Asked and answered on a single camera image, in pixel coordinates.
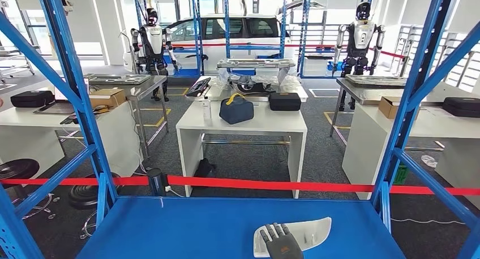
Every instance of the round stool seat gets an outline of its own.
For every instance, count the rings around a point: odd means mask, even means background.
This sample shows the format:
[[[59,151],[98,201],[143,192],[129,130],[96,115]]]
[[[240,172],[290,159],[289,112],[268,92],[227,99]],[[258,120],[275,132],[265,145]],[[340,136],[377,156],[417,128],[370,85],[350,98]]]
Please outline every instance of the round stool seat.
[[[85,176],[85,178],[95,178],[95,174]],[[112,173],[112,177],[120,177],[118,174]],[[117,186],[117,192],[120,192],[121,186]],[[74,185],[68,193],[69,204],[79,210],[93,209],[98,202],[98,186],[97,185]]]
[[[0,179],[30,179],[40,169],[40,165],[33,159],[17,159],[0,165]],[[4,184],[9,188],[14,184]]]

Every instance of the car window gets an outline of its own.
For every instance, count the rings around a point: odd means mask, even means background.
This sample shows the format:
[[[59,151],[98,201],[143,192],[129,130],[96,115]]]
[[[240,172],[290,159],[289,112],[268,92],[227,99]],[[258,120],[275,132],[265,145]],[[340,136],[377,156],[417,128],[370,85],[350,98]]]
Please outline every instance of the car window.
[[[241,18],[230,19],[230,38],[241,38],[243,21]],[[205,39],[215,40],[225,38],[225,23],[223,19],[208,19],[205,28]]]
[[[187,41],[195,39],[194,21],[188,20],[170,29],[172,41]]]
[[[250,37],[278,37],[276,19],[247,19]]]

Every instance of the water bottle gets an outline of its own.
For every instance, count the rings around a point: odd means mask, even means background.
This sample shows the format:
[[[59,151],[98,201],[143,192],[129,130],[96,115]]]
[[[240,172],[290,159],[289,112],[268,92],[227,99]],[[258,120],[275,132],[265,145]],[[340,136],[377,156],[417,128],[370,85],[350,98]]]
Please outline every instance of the water bottle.
[[[203,106],[203,120],[205,124],[212,124],[212,107],[210,106],[210,100],[208,97],[204,97],[202,101]]]

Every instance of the white curved tray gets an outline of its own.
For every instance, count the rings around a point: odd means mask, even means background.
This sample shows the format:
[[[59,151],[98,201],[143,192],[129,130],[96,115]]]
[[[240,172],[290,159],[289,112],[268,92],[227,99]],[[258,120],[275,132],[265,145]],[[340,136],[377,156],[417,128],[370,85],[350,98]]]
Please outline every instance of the white curved tray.
[[[327,239],[328,235],[330,234],[330,228],[332,227],[332,218],[326,217],[317,219],[315,221],[303,221],[285,224],[295,237],[300,249],[302,249],[302,251],[306,251],[320,245]],[[254,256],[256,258],[269,257],[267,245],[265,245],[265,241],[260,234],[261,229],[267,232],[265,225],[255,230]]]

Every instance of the green basket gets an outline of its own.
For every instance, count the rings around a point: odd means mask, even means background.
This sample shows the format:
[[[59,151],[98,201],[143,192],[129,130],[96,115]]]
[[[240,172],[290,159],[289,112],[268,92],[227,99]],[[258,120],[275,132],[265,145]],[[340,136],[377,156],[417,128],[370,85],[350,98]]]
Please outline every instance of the green basket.
[[[408,168],[405,165],[400,164],[398,166],[397,174],[393,180],[393,184],[405,184],[405,179],[408,174]]]

